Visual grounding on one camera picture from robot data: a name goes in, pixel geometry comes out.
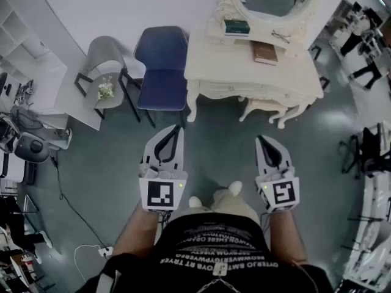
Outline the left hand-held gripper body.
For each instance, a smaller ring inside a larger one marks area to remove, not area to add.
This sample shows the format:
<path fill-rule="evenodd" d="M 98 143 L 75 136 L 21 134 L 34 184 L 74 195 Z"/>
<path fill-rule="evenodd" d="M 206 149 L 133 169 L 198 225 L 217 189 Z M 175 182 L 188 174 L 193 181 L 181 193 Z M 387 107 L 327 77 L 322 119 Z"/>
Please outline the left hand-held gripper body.
<path fill-rule="evenodd" d="M 183 195 L 188 173 L 142 163 L 139 166 L 142 208 L 147 211 L 175 211 Z"/>

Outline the white vanity dressing table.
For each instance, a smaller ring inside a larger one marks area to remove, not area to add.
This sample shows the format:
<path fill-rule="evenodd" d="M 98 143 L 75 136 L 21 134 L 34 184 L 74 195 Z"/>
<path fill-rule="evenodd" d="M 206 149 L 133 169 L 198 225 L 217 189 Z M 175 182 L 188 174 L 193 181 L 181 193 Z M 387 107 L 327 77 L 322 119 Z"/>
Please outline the white vanity dressing table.
<path fill-rule="evenodd" d="M 232 38 L 235 44 L 216 45 L 208 37 Z M 191 32 L 188 43 L 185 79 L 189 122 L 197 116 L 197 98 L 239 97 L 273 100 L 288 107 L 301 106 L 304 111 L 324 96 L 318 72 L 303 44 L 273 44 L 276 66 L 253 60 L 251 38 L 226 36 L 214 25 L 206 32 Z"/>

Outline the small cream drawer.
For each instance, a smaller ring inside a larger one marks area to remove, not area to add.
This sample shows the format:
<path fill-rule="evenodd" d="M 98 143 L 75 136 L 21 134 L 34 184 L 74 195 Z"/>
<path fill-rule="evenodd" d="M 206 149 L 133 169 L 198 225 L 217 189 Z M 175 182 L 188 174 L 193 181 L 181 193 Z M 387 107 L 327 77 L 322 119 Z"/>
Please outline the small cream drawer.
<path fill-rule="evenodd" d="M 208 37 L 210 42 L 216 45 L 230 46 L 235 44 L 235 39 L 232 38 L 218 38 L 218 37 Z"/>

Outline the person's right forearm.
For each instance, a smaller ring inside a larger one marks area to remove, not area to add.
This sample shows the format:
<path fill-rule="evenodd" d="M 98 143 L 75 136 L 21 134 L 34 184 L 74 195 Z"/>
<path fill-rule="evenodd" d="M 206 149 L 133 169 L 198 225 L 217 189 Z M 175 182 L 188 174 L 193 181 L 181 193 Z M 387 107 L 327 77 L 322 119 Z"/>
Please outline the person's right forearm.
<path fill-rule="evenodd" d="M 269 216 L 271 253 L 287 264 L 306 264 L 307 254 L 291 211 Z"/>

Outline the person's left forearm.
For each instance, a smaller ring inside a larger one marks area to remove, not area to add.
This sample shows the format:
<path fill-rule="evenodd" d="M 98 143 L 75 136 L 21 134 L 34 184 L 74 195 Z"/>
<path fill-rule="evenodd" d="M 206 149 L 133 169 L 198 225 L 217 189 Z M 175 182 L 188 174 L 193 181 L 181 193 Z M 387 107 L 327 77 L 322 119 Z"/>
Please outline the person's left forearm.
<path fill-rule="evenodd" d="M 113 246 L 112 257 L 130 254 L 146 258 L 153 250 L 159 225 L 159 214 L 142 208 L 139 203 Z"/>

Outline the person's right white shoe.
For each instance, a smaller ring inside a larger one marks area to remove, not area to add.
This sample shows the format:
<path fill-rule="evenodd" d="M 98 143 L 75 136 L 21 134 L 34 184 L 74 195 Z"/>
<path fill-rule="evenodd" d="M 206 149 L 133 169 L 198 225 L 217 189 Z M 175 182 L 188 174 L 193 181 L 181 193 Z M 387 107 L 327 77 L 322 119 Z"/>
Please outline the person's right white shoe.
<path fill-rule="evenodd" d="M 241 181 L 234 181 L 228 186 L 228 190 L 235 197 L 240 194 L 242 187 L 243 184 Z"/>

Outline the person's beige trousers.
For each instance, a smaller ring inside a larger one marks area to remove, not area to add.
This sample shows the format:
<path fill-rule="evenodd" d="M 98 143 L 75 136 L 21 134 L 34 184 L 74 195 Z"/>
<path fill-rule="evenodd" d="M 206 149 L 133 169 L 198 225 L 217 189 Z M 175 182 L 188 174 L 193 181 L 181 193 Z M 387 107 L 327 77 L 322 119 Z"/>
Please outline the person's beige trousers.
<path fill-rule="evenodd" d="M 239 194 L 235 195 L 231 190 L 218 190 L 213 195 L 214 201 L 211 210 L 221 214 L 237 215 L 253 220 L 260 225 L 260 218 Z"/>

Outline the cream stool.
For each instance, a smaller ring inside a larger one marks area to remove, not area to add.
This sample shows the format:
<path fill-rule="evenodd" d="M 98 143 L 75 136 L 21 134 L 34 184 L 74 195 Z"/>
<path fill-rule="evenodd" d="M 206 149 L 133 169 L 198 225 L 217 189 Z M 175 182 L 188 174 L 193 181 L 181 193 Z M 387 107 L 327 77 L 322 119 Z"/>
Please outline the cream stool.
<path fill-rule="evenodd" d="M 273 124 L 274 120 L 278 119 L 277 127 L 279 129 L 283 129 L 285 127 L 285 122 L 288 119 L 297 117 L 298 115 L 302 114 L 304 111 L 304 109 L 301 106 L 296 106 L 291 110 L 288 110 L 287 106 L 279 104 L 278 102 L 275 102 L 273 100 L 252 99 L 252 98 L 245 98 L 243 96 L 238 97 L 239 102 L 243 102 L 245 99 L 247 100 L 247 104 L 242 116 L 240 116 L 239 118 L 240 122 L 243 122 L 244 119 L 254 110 L 263 110 L 267 112 L 276 111 L 277 113 L 271 115 L 268 121 L 270 124 Z"/>

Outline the white flower bouquet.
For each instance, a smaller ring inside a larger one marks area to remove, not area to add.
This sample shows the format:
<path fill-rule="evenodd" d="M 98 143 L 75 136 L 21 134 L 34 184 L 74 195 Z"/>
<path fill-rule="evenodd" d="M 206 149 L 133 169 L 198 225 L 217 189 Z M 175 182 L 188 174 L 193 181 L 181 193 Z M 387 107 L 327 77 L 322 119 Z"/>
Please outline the white flower bouquet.
<path fill-rule="evenodd" d="M 102 77 L 98 84 L 97 101 L 106 100 L 114 97 L 114 85 L 112 83 L 112 76 Z"/>

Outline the black folding chair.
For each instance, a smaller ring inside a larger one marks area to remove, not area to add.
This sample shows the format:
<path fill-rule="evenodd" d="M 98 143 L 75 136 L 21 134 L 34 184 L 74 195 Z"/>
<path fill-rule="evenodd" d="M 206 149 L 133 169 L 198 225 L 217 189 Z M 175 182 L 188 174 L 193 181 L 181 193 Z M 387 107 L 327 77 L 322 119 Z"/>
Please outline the black folding chair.
<path fill-rule="evenodd" d="M 342 174 L 348 174 L 353 167 L 357 167 L 355 179 L 360 179 L 361 175 L 372 178 L 377 172 L 391 173 L 391 140 L 390 149 L 382 153 L 386 131 L 381 123 L 377 123 L 375 128 L 375 133 L 366 127 L 361 133 L 351 135 L 347 142 L 339 141 L 338 150 L 346 150 Z"/>

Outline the grey chair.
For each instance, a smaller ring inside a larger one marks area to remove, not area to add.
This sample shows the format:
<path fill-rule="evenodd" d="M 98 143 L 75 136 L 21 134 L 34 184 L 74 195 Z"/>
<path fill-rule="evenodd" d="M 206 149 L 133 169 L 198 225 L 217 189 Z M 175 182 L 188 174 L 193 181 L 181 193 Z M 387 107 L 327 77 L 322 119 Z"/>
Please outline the grey chair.
<path fill-rule="evenodd" d="M 99 76 L 90 75 L 97 67 L 110 61 L 118 63 L 120 65 L 119 68 Z M 98 84 L 102 77 L 108 76 L 112 76 L 114 97 L 98 102 Z M 136 120 L 140 122 L 140 116 L 126 89 L 129 83 L 133 84 L 137 89 L 140 89 L 140 85 L 128 73 L 126 63 L 117 42 L 109 36 L 95 38 L 89 46 L 87 57 L 74 81 L 75 86 L 84 97 L 84 105 L 98 114 L 100 118 L 104 119 L 104 111 L 106 109 L 118 107 L 126 100 Z"/>

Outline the white and black machine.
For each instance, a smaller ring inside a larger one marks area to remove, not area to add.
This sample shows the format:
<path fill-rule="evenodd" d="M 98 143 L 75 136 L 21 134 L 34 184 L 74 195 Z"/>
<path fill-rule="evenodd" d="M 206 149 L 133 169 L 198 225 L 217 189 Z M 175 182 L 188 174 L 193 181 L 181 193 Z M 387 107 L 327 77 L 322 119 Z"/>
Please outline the white and black machine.
<path fill-rule="evenodd" d="M 72 137 L 70 128 L 47 128 L 22 107 L 0 112 L 0 180 L 33 185 L 37 165 L 47 161 L 52 150 L 68 149 Z"/>

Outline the black eyeglasses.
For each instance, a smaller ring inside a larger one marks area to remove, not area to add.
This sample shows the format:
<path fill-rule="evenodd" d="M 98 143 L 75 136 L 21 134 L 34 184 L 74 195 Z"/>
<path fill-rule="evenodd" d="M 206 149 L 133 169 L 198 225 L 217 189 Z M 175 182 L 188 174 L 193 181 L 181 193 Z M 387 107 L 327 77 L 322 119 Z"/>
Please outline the black eyeglasses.
<path fill-rule="evenodd" d="M 271 35 L 275 38 L 282 40 L 283 42 L 285 42 L 287 44 L 290 44 L 290 38 L 291 38 L 290 35 L 283 35 L 283 34 L 277 33 L 275 30 L 272 31 Z"/>

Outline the dark green box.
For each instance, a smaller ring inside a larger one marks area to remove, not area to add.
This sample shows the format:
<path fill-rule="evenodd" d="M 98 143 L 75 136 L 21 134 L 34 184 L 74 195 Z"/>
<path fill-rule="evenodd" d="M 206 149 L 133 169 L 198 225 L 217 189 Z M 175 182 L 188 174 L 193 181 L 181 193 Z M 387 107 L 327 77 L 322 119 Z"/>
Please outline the dark green box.
<path fill-rule="evenodd" d="M 243 20 L 224 20 L 222 23 L 224 35 L 228 36 L 248 36 L 250 26 Z"/>

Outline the white machine frame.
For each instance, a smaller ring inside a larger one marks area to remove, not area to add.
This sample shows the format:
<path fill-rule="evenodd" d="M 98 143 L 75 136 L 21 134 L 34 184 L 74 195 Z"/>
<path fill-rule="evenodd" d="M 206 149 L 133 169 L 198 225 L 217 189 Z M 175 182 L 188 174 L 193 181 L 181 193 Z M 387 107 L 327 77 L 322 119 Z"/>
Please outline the white machine frame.
<path fill-rule="evenodd" d="M 391 282 L 391 173 L 365 177 L 362 212 L 343 279 L 375 292 Z"/>

